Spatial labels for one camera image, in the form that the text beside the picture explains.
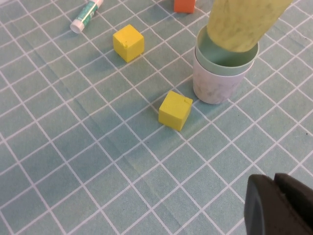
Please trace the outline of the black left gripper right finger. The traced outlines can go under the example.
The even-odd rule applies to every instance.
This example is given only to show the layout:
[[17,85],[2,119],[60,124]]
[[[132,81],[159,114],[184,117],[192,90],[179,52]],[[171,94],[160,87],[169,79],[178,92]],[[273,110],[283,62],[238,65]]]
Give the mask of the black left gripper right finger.
[[313,190],[285,173],[276,173],[274,182],[291,207],[310,228],[313,227]]

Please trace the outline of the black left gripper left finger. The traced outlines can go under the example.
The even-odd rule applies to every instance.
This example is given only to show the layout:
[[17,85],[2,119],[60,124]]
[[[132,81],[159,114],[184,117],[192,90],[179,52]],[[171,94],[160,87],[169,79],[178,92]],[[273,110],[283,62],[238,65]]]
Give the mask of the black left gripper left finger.
[[247,181],[244,208],[249,235],[311,235],[310,228],[291,207],[274,179],[252,174]]

